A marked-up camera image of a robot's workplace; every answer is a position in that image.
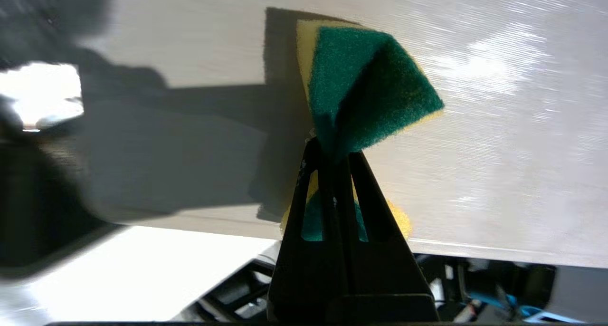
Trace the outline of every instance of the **green scouring pad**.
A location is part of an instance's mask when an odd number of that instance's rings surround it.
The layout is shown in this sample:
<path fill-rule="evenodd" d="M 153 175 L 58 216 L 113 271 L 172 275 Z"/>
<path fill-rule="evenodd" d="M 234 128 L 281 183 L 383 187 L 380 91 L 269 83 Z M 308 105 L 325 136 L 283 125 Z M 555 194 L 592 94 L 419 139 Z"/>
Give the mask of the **green scouring pad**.
<path fill-rule="evenodd" d="M 443 109 L 423 71 L 385 32 L 343 21 L 298 21 L 297 55 L 317 138 L 335 162 Z M 302 231 L 310 241 L 322 240 L 317 190 L 313 175 Z M 358 207 L 356 192 L 355 202 Z M 409 219 L 388 203 L 408 237 Z M 361 211 L 356 212 L 359 239 L 365 241 Z"/>

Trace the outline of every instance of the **green sponge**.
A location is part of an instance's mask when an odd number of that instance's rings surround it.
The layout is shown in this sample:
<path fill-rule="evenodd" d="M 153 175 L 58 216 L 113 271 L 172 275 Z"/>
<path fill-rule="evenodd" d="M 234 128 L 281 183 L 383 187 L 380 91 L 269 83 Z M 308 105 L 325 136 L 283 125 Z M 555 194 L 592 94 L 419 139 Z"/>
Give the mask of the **green sponge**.
<path fill-rule="evenodd" d="M 350 152 L 443 109 L 430 82 L 393 36 L 319 27 L 308 103 L 323 152 Z"/>

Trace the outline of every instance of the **sponge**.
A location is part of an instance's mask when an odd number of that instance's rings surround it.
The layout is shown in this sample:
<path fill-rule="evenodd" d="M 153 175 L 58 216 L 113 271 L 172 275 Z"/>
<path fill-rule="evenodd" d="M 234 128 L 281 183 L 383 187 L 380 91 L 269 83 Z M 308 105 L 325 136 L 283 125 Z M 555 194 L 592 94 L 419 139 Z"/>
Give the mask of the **sponge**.
<path fill-rule="evenodd" d="M 338 162 L 443 109 L 443 101 L 393 36 L 344 21 L 297 23 L 297 57 L 304 92 L 323 152 Z M 316 173 L 309 183 L 302 237 L 322 240 Z M 367 241 L 356 191 L 358 235 Z M 390 203 L 404 237 L 408 216 Z M 282 227 L 287 222 L 283 216 Z"/>

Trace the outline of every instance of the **white surface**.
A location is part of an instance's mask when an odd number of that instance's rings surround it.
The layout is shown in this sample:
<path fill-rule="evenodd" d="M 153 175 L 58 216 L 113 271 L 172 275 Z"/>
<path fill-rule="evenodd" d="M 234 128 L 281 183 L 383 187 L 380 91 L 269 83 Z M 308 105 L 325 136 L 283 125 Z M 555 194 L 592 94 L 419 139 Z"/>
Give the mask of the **white surface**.
<path fill-rule="evenodd" d="M 169 320 L 274 240 L 128 227 L 26 281 L 0 283 L 0 324 Z"/>
<path fill-rule="evenodd" d="M 393 34 L 445 101 L 365 152 L 413 251 L 608 267 L 607 1 L 108 0 L 82 41 L 164 81 L 83 87 L 91 200 L 111 220 L 280 237 L 258 209 L 287 207 L 310 120 L 266 9 L 304 10 Z"/>

